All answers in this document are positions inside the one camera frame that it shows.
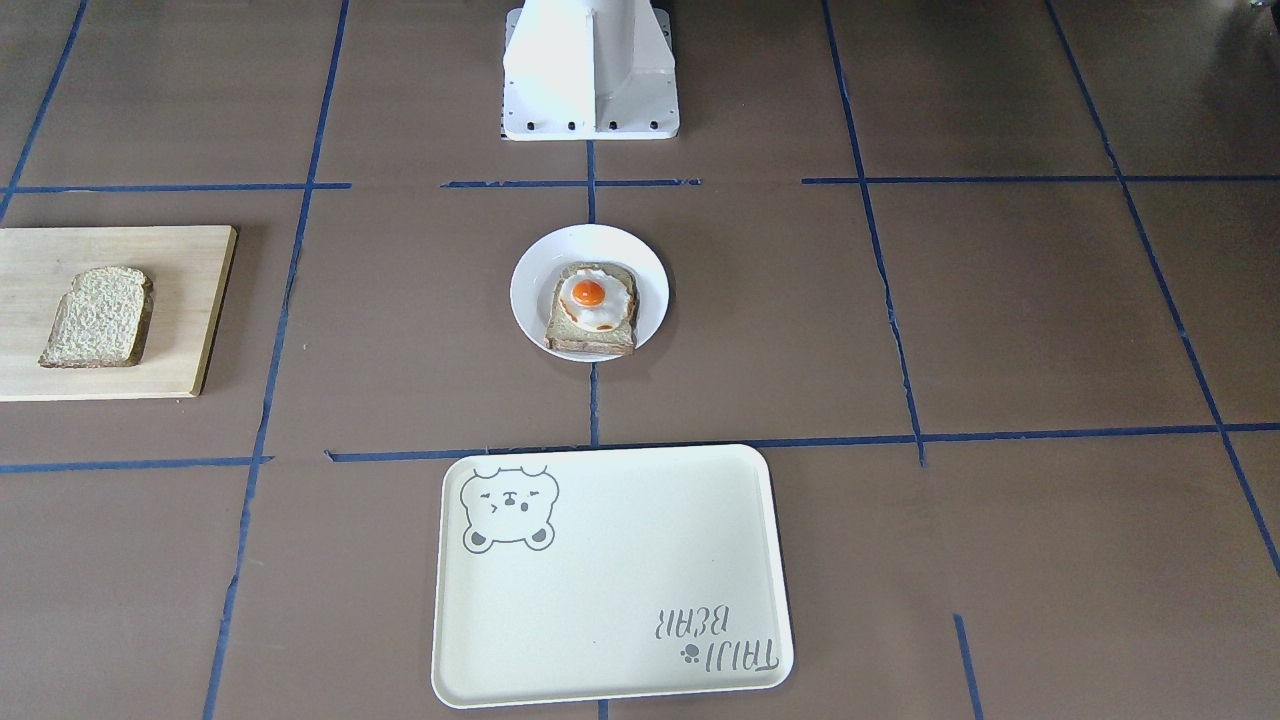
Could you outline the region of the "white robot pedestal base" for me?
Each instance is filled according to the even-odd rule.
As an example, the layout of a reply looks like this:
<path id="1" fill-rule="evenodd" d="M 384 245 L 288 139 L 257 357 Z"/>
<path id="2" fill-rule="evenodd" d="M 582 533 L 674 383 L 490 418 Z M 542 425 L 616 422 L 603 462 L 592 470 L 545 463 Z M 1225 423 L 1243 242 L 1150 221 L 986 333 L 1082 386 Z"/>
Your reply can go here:
<path id="1" fill-rule="evenodd" d="M 507 140 L 678 135 L 669 13 L 649 1 L 526 1 L 506 15 L 502 64 Z"/>

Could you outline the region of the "wooden cutting board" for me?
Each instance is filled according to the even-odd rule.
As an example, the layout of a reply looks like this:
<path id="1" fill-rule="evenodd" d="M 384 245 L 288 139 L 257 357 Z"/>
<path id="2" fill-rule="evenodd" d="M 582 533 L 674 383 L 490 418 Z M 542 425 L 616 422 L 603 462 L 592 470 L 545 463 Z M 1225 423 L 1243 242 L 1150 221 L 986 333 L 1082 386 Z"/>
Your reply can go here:
<path id="1" fill-rule="evenodd" d="M 230 225 L 5 229 L 3 400 L 200 395 L 236 241 Z"/>

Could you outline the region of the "fried egg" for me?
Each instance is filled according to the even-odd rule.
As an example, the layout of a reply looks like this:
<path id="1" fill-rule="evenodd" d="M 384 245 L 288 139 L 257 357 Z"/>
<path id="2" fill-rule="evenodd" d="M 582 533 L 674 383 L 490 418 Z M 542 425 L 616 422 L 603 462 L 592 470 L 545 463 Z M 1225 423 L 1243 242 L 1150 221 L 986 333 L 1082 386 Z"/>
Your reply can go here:
<path id="1" fill-rule="evenodd" d="M 579 329 L 603 333 L 630 322 L 634 292 L 623 278 L 603 269 L 571 272 L 557 290 L 559 310 Z"/>

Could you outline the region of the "brown bread slice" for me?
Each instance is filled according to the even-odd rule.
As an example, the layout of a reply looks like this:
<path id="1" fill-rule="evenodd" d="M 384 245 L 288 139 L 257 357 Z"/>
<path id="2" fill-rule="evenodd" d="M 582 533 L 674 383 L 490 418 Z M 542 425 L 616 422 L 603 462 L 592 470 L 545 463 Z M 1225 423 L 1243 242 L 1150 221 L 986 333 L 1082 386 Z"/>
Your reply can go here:
<path id="1" fill-rule="evenodd" d="M 77 274 L 59 301 L 42 368 L 100 369 L 141 363 L 154 309 L 154 283 L 133 266 Z"/>

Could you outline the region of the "cream bear serving tray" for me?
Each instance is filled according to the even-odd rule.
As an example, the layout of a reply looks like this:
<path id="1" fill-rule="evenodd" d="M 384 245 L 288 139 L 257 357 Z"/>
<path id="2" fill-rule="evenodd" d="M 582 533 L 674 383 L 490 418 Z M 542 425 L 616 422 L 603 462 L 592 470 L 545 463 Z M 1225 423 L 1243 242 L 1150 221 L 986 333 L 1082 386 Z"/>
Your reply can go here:
<path id="1" fill-rule="evenodd" d="M 794 664 L 755 448 L 476 456 L 443 477 L 431 685 L 444 705 L 759 691 Z"/>

